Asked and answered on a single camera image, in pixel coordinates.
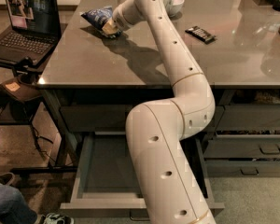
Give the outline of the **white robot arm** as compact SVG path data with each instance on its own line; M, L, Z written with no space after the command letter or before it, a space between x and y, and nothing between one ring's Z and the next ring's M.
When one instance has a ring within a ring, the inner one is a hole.
M180 141L202 131L215 99L201 67L173 26L174 0L126 0L113 13L113 29L146 21L174 96L134 107L126 138L151 224L216 224Z

